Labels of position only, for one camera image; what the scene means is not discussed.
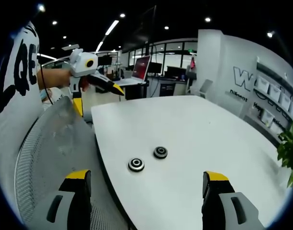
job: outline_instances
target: yellow accent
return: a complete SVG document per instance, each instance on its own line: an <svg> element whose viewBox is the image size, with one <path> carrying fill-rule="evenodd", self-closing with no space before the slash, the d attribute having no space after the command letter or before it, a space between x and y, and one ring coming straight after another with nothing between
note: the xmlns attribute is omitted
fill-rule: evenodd
<svg viewBox="0 0 293 230"><path fill-rule="evenodd" d="M228 181L228 178L221 173L206 171L211 181Z"/></svg>
<svg viewBox="0 0 293 230"><path fill-rule="evenodd" d="M114 84L113 87L116 88L116 89L118 89L123 94L123 96L125 95L124 94L124 91L121 89L121 87L119 85Z"/></svg>
<svg viewBox="0 0 293 230"><path fill-rule="evenodd" d="M94 60L93 60L93 59L89 59L89 60L87 60L87 61L85 62L85 66L86 66L86 67L87 67L87 64L88 64L89 61L93 61L93 63L94 63Z"/></svg>
<svg viewBox="0 0 293 230"><path fill-rule="evenodd" d="M88 169L85 169L85 170L72 172L69 175L67 175L65 178L66 179L84 179L88 171L89 171Z"/></svg>
<svg viewBox="0 0 293 230"><path fill-rule="evenodd" d="M83 115L82 110L82 99L81 98L73 98L74 109L79 113L80 116Z"/></svg>

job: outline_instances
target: person's arm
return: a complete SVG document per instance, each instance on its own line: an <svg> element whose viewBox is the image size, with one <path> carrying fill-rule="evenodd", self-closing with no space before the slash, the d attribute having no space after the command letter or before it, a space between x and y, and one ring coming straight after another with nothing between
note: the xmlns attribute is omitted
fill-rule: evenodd
<svg viewBox="0 0 293 230"><path fill-rule="evenodd" d="M46 88L69 86L71 73L68 69L42 69ZM38 71L37 82L40 90L43 90L43 78L41 71Z"/></svg>

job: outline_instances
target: person's hand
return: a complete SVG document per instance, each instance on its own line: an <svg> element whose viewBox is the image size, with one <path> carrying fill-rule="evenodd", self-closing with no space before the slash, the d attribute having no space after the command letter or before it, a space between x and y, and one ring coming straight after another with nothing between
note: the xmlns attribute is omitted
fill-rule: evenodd
<svg viewBox="0 0 293 230"><path fill-rule="evenodd" d="M70 85L71 73L68 69L42 69L44 82L46 88L52 87L64 87ZM44 89L43 78L41 71L37 73L37 82L40 90ZM82 91L86 91L89 87L89 83L86 80L86 77L82 77L79 82L79 86L82 88Z"/></svg>
<svg viewBox="0 0 293 230"><path fill-rule="evenodd" d="M89 82L87 81L86 77L82 77L82 79L79 82L79 87L82 88L82 91L86 92L87 89L89 88Z"/></svg>

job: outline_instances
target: laptop screen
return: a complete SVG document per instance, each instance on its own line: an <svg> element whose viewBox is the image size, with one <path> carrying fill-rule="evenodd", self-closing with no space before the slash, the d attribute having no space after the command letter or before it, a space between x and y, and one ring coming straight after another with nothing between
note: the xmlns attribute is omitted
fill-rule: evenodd
<svg viewBox="0 0 293 230"><path fill-rule="evenodd" d="M135 68L133 69L132 76L135 78L140 78L142 81L144 81L149 62L150 56L138 58L135 64Z"/></svg>

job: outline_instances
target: shelf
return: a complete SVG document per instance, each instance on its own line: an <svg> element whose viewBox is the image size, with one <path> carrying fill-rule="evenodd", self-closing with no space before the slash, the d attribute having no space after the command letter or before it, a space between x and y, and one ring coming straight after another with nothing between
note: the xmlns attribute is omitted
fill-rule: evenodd
<svg viewBox="0 0 293 230"><path fill-rule="evenodd" d="M268 140L270 140L274 146L278 146L279 144L281 144L281 140L279 139L278 135L272 133L270 128L268 128L264 123L262 123L257 117L254 117L250 114L246 114L244 120L253 127L254 127L254 124L257 124L259 127L261 127L262 130L256 127L254 128L256 128L261 134L263 134Z"/></svg>
<svg viewBox="0 0 293 230"><path fill-rule="evenodd" d="M271 70L265 64L257 62L257 70L263 72L267 76L273 78L277 83L284 87L289 93L293 95L293 86L283 77Z"/></svg>
<svg viewBox="0 0 293 230"><path fill-rule="evenodd" d="M267 97L270 101L272 101L274 104L276 104L284 113L286 113L287 116L289 117L289 119L291 119L293 121L293 117L290 116L290 113L285 108L283 108L281 104L279 104L277 101L275 101L269 94L265 93L264 91L260 90L257 87L254 87L254 91L261 93L262 95Z"/></svg>

